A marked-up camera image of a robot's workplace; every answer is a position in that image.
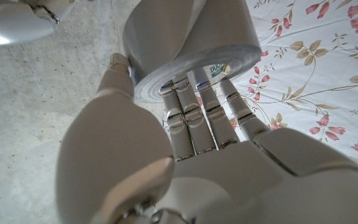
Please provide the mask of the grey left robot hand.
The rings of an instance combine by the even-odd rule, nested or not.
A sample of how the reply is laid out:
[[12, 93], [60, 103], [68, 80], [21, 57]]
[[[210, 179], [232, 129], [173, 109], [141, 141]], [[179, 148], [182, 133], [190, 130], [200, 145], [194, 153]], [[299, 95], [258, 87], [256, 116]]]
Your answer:
[[358, 165], [289, 128], [270, 129], [221, 81], [238, 140], [204, 71], [162, 87], [165, 131], [137, 106], [113, 54], [63, 138], [55, 195], [63, 223], [358, 223]]

